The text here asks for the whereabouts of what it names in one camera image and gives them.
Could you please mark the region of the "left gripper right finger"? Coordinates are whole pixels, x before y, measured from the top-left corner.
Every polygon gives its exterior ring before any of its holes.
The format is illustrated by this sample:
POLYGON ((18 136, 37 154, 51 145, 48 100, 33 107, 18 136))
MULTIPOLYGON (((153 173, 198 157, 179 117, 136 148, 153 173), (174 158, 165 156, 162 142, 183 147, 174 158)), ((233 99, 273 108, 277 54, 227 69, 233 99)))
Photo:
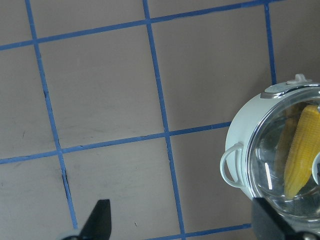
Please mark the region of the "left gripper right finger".
POLYGON ((254 197, 251 208, 251 226, 258 240, 318 240, 316 233, 296 231, 265 198, 254 197))

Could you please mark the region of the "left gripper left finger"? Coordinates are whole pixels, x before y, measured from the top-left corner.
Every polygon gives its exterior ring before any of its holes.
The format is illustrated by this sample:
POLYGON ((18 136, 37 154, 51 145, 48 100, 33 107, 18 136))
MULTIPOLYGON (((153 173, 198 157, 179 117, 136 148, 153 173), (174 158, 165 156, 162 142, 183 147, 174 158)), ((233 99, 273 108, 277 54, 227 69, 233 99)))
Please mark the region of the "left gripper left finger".
POLYGON ((109 240, 112 233, 111 203, 100 199, 80 230, 61 233, 59 240, 109 240))

